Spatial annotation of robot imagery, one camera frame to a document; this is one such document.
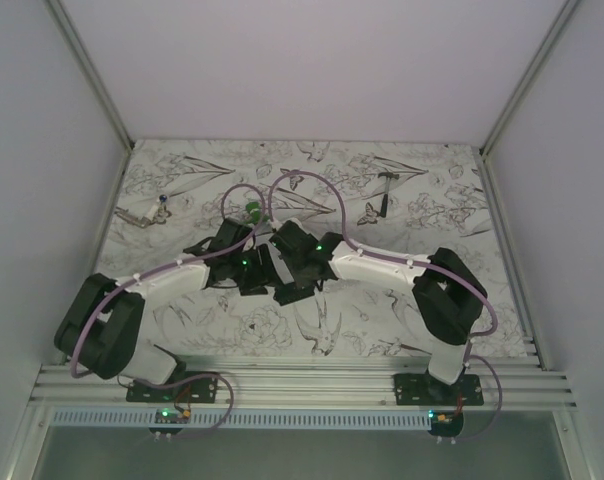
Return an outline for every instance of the hammer handle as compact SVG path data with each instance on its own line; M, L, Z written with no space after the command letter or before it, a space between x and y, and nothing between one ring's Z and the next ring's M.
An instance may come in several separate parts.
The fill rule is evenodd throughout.
M382 197L382 208L380 208L380 216L386 218L386 209L389 206L389 194L385 193Z

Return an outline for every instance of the floral tablecloth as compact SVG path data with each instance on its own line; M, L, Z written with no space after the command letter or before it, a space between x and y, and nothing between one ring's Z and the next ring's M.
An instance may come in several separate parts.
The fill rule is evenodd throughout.
M109 276L141 272L174 259L212 236L222 220L220 200L237 183L266 193L283 172L317 172L346 200L351 236L397 252L458 253L495 306L500 325L474 351L525 355L522 331L492 230L470 147L360 142L142 140L124 178L98 270ZM378 173L397 173L387 218ZM119 213L144 215L159 195L168 214L145 229ZM227 215L242 218L255 193L237 190ZM280 184L278 219L297 217L309 231L340 231L338 204L312 178ZM486 311L475 330L486 329ZM400 344L424 345L426 329L411 296L358 282L327 282L313 299L280 307L271 296L241 297L236 289L184 295L145 318L140 335L181 356L408 355Z

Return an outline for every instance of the purple cable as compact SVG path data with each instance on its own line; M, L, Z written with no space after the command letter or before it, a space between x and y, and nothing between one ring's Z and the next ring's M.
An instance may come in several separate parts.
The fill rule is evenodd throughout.
M237 185L234 185L233 187L231 187L229 189L229 191L227 191L224 194L223 199L226 199L226 197L228 196L228 194L231 191L233 191L237 188L240 188L240 187L249 188L249 189L253 190L254 192L256 192L258 194L258 197L260 198L261 209L262 209L262 211L264 211L264 209L265 209L264 195L262 195L262 192L260 192L260 190L258 190L253 185L249 185L246 183L239 183ZM238 243L236 243L235 245L231 245L230 247L220 250L219 252L205 253L204 255L201 255L199 257L189 258L187 260L184 260L184 262L182 264L188 265L190 263L207 260L209 258L219 257L222 255L226 255L227 253L230 253L230 252L242 247L246 242L249 241L249 239L251 239L251 237L253 237L255 232L258 230L258 228L260 228L262 226L263 223L264 223L264 215L260 218L260 221L253 227L251 232L246 237L244 237L242 240L240 240ZM146 280L149 277L153 277L155 275L158 275L163 272L167 272L169 270L173 270L175 268L179 268L179 265L175 261L173 261L171 263L167 263L166 265L161 265L159 267L155 267L147 272L140 274L138 279L133 278L131 280L124 282L122 285L116 287L112 292L110 292L108 295L106 295L102 299L102 301L98 304L98 306L95 307L95 310L93 310L93 313L91 313L91 315L89 316L89 319L87 320L86 325L82 329L82 332L80 332L80 336L78 337L78 341L75 344L75 348L73 349L73 355L71 356L71 362L70 362L71 376L73 378L82 378L82 377L85 377L92 373L90 370L87 370L85 372L78 372L78 362L80 359L80 352L82 351L82 347L84 346L86 337L89 335L89 330L91 330L91 327L93 327L93 324L98 319L98 315L100 315L100 313L102 312L102 310L104 310L104 308L108 305L108 303L111 300L113 300L113 298L115 298L120 292L131 287L132 285L135 285L138 281Z
M476 360L480 360L482 363L486 365L486 367L491 371L491 375L495 379L495 384L498 388L498 405L495 407L495 413L493 413L493 417L491 417L491 421L489 424L478 433L474 433L473 435L469 435L468 437L456 437L456 442L466 442L469 440L476 440L478 437L488 433L497 422L498 417L500 416L500 412L502 411L502 401L504 400L504 392L502 391L502 384L500 383L500 377L498 377L498 373L495 371L495 368L487 361L486 358L481 357L479 355L469 355L469 358L474 358Z
M338 203L340 205L340 212L342 215L342 237L344 238L344 242L349 247L351 247L353 250L361 251L362 254L366 255L367 257L377 258L378 260L385 260L388 262L396 262L396 263L401 263L402 265L406 265L405 258L398 258L398 257L394 257L391 255L384 255L382 253L370 252L370 251L365 250L364 246L362 246L362 245L358 246L353 240L351 240L351 238L349 237L349 235L346 231L346 206L344 205L344 200L342 200L342 195L340 195L340 192L338 192L337 188L335 188L335 186L331 182L329 182L327 179L325 179L321 175L318 175L317 173L306 172L306 171L302 171L302 170L292 170L290 172L280 175L275 180L275 182L273 182L273 185L271 185L271 188L269 189L269 195L267 197L267 208L269 211L269 217L275 218L273 216L272 202L273 202L273 192L275 191L277 184L280 183L285 178L292 177L294 175L307 175L309 177L313 177L313 178L321 181L322 183L324 183L333 192L333 194L338 199ZM457 283L459 283L460 285L462 285L463 287L468 289L473 295L475 295L484 304L484 306L489 311L489 315L491 315L491 328L489 328L488 330L486 330L484 332L472 333L471 335L469 335L470 338L484 337L486 335L491 335L491 334L495 333L495 331L498 329L498 316L495 312L495 309L493 308L493 305L491 305L491 303L489 303L487 298L484 295L482 295L482 293L480 293L473 285L471 285L469 282L464 280L459 275L456 275L455 273L450 272L449 270L446 270L442 267L438 267L437 265L432 265L427 262L420 262L418 260L414 260L413 265L416 267L427 268L429 270L432 270L434 272L447 276L451 280L456 281ZM472 345L471 345L471 342L469 342L469 344L466 347L466 351L464 352L465 361L469 359L469 355L471 354L471 348L472 348Z
M235 394L233 393L233 387L231 386L229 381L226 378L224 378L222 375L217 374L217 373L198 373L197 375L193 375L191 377L185 378L184 380L180 380L179 382L168 383L166 385L156 385L155 383L147 382L146 380L136 380L136 381L138 383L141 383L142 385L146 385L147 387L155 388L157 390L170 390L171 388L179 387L180 385L185 385L187 383L194 382L195 380L201 380L203 378L217 379L217 380L221 381L224 385L226 385L226 388L229 389L229 406L227 407L226 412L224 412L224 415L222 415L222 418L220 418L220 420L215 422L213 425L211 425L210 427L204 428L202 430L199 430L197 432L194 432L194 433L181 433L175 437L175 438L181 439L181 438L196 438L196 437L202 437L204 435L207 435L207 434L213 432L214 430L217 430L218 428L220 428L222 426L222 424L228 420L229 416L231 415L231 411L233 410L233 405L235 404Z

